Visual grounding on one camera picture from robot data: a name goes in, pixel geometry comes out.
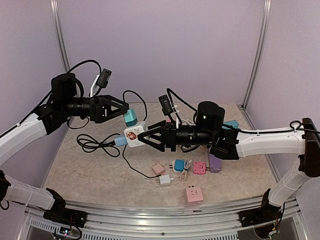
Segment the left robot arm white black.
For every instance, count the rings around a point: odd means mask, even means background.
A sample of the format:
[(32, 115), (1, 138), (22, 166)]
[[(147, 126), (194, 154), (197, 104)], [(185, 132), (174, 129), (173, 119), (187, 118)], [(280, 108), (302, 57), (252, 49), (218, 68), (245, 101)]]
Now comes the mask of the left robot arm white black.
[[(51, 80), (51, 90), (20, 122), (0, 135), (0, 163), (3, 165), (12, 156), (29, 144), (48, 136), (72, 117), (87, 119), (102, 124), (125, 114), (129, 105), (111, 95), (101, 95), (107, 87), (111, 71), (100, 68), (89, 96), (85, 96), (82, 83), (73, 73), (75, 68), (86, 64), (82, 61)], [(0, 199), (39, 208), (49, 212), (63, 223), (70, 218), (66, 201), (54, 190), (43, 189), (20, 182), (0, 173)]]

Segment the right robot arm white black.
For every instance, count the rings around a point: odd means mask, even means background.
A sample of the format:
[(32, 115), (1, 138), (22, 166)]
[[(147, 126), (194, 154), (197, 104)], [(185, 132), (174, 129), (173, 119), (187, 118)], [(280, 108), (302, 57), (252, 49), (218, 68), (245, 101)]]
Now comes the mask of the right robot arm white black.
[(138, 140), (161, 152), (174, 152), (177, 146), (209, 146), (210, 153), (221, 160), (272, 154), (298, 156), (276, 186), (264, 193), (255, 212), (260, 222), (279, 212), (308, 180), (320, 176), (320, 133), (310, 118), (294, 120), (283, 128), (241, 130), (224, 124), (225, 109), (212, 101), (200, 102), (193, 111), (193, 125), (163, 120), (140, 133)]

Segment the pink socket adapter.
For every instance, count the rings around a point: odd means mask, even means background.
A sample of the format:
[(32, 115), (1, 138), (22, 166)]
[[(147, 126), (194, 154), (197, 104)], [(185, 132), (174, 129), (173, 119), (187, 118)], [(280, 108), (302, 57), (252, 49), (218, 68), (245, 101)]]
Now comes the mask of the pink socket adapter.
[(195, 161), (193, 163), (192, 172), (195, 175), (205, 175), (207, 171), (207, 164), (205, 161)]

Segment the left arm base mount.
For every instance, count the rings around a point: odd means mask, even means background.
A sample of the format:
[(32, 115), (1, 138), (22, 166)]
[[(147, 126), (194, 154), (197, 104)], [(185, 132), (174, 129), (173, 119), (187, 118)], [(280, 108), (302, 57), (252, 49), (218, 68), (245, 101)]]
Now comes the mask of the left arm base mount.
[(54, 199), (54, 203), (49, 210), (45, 210), (43, 217), (47, 220), (83, 228), (88, 213), (82, 210), (70, 209), (66, 207), (66, 201), (53, 189), (46, 188)]

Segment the teal power strip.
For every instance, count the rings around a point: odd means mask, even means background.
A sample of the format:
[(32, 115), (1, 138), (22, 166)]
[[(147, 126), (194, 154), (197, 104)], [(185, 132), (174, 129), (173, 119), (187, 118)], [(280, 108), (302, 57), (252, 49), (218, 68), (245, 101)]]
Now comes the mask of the teal power strip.
[(222, 129), (224, 130), (238, 130), (239, 129), (239, 123), (236, 120), (230, 120), (230, 121), (225, 121), (222, 124)]

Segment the pink charger plug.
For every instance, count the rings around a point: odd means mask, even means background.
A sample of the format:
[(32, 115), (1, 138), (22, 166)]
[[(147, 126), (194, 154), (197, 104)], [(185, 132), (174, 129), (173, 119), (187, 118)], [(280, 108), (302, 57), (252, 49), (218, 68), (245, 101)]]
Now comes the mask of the pink charger plug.
[(166, 172), (165, 168), (160, 163), (154, 164), (152, 166), (152, 171), (156, 176), (158, 176), (158, 175), (161, 176), (162, 174), (164, 174)]

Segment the purple power strip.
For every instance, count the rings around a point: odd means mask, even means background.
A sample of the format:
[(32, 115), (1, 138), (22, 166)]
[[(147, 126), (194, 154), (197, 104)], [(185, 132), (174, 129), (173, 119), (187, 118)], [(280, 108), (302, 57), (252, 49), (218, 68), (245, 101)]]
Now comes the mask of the purple power strip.
[(211, 173), (219, 173), (222, 170), (221, 160), (213, 154), (208, 155), (209, 171)]

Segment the pink cube socket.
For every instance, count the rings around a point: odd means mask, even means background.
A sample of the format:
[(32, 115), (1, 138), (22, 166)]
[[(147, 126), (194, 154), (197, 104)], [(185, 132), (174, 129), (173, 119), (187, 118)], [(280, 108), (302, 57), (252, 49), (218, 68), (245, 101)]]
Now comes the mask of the pink cube socket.
[(184, 199), (187, 207), (200, 205), (204, 201), (202, 190), (199, 186), (189, 186), (184, 190)]

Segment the light blue charger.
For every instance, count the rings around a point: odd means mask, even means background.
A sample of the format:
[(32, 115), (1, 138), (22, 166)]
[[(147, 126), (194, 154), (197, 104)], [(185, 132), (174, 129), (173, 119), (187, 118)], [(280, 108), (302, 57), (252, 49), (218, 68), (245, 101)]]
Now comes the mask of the light blue charger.
[(114, 143), (116, 147), (122, 147), (127, 145), (127, 139), (124, 135), (119, 135), (114, 139)]

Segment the left aluminium frame post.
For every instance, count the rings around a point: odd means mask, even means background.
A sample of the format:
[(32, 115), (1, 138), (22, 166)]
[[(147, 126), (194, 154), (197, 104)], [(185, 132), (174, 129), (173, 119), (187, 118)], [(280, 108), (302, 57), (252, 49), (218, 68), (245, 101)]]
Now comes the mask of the left aluminium frame post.
[(60, 9), (59, 9), (59, 1), (50, 0), (49, 3), (50, 3), (53, 26), (54, 26), (54, 31), (56, 35), (60, 58), (62, 61), (64, 71), (67, 72), (70, 70), (71, 65), (70, 65), (70, 60), (69, 60), (65, 38), (64, 38), (62, 20), (61, 20)]

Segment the teal usb charger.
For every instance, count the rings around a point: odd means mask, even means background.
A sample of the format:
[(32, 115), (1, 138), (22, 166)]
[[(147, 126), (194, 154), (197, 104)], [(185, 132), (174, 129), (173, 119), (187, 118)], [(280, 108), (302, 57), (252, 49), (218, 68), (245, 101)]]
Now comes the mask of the teal usb charger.
[(133, 108), (129, 108), (127, 112), (123, 115), (123, 118), (127, 127), (134, 126), (138, 123), (136, 112)]

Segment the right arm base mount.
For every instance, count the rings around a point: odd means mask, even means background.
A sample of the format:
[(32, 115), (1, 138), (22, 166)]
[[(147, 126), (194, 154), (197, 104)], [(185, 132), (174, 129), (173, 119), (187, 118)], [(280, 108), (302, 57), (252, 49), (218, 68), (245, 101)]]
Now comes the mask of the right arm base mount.
[(282, 212), (280, 206), (273, 206), (269, 202), (269, 188), (262, 197), (260, 207), (242, 210), (238, 213), (239, 220), (242, 227), (248, 227), (253, 225), (259, 225), (262, 223), (280, 220), (282, 218)]

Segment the blue plug adapter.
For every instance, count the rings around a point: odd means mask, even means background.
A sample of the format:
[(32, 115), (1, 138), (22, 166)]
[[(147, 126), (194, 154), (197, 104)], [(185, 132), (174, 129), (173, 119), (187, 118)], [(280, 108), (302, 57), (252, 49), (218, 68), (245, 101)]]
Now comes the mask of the blue plug adapter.
[(184, 159), (175, 159), (169, 165), (169, 168), (173, 171), (174, 174), (180, 174), (185, 169), (185, 160)]

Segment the white cube socket adapter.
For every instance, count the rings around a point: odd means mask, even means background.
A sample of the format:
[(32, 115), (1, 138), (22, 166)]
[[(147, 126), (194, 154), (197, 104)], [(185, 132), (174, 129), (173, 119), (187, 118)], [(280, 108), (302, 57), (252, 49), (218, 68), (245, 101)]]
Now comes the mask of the white cube socket adapter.
[(140, 121), (137, 124), (127, 127), (124, 130), (124, 136), (129, 148), (136, 148), (145, 145), (144, 142), (138, 139), (138, 135), (148, 130), (147, 122)]

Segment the white usb charger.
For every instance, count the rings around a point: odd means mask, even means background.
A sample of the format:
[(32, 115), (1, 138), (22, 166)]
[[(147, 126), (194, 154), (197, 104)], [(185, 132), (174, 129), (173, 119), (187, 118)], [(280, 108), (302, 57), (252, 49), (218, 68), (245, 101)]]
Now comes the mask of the white usb charger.
[(160, 175), (156, 178), (155, 183), (160, 187), (170, 186), (172, 181), (174, 180), (169, 174)]

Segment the right aluminium frame post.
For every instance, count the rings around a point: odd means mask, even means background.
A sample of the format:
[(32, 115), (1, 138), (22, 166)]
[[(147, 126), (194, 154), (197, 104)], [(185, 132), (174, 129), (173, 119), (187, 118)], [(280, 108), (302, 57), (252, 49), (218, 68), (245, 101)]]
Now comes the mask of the right aluminium frame post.
[(268, 25), (269, 25), (269, 19), (271, 14), (271, 6), (272, 1), (271, 0), (264, 0), (263, 1), (263, 11), (262, 11), (262, 20), (260, 24), (260, 30), (258, 35), (258, 41), (256, 46), (256, 51), (253, 59), (253, 65), (249, 76), (249, 82), (247, 85), (247, 89), (245, 92), (244, 100), (241, 105), (243, 111), (246, 111), (248, 109), (251, 96), (253, 94), (254, 86), (257, 80), (257, 75), (260, 67), (260, 62), (263, 56), (264, 51), (264, 45), (266, 41), (266, 36), (268, 32)]

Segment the aluminium frame post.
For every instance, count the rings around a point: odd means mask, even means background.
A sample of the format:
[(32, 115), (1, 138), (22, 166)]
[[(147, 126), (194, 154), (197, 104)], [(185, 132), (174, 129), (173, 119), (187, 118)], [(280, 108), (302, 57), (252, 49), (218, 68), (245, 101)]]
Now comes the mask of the aluminium frame post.
[(59, 9), (59, 1), (50, 0), (49, 3), (50, 3), (53, 26), (54, 26), (54, 31), (56, 35), (60, 58), (62, 61), (64, 71), (67, 72), (70, 70), (71, 65), (70, 65), (70, 60), (69, 60), (65, 38), (64, 38), (62, 20), (61, 20), (60, 9)]
[(271, 14), (271, 6), (272, 1), (271, 0), (264, 0), (263, 1), (263, 11), (262, 11), (262, 20), (260, 24), (260, 30), (258, 35), (258, 41), (256, 46), (256, 51), (253, 59), (253, 65), (249, 76), (249, 82), (247, 85), (247, 89), (245, 92), (244, 100), (241, 105), (243, 111), (246, 111), (248, 109), (251, 96), (253, 94), (254, 86), (257, 80), (257, 75), (260, 67), (260, 62), (263, 56), (264, 51), (264, 45), (266, 41), (266, 36), (268, 32), (268, 25), (269, 25), (269, 19)]

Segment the front aluminium rail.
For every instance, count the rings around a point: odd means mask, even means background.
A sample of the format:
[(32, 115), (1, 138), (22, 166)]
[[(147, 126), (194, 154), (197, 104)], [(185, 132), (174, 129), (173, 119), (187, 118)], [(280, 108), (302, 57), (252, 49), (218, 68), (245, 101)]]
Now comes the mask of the front aluminium rail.
[[(261, 240), (255, 231), (272, 224), (272, 221), (257, 225), (242, 226), (240, 212), (253, 210), (261, 204), (262, 196), (205, 204), (193, 207), (140, 207), (116, 206), (79, 201), (66, 201), (67, 208), (87, 212), (83, 240), (236, 240), (239, 233), (247, 231), (253, 239)], [(27, 208), (22, 218), (18, 240), (31, 239), (36, 229), (40, 237), (52, 240), (51, 235), (62, 225), (43, 219), (43, 213)], [(295, 198), (285, 203), (279, 232), (275, 239), (310, 240)]]

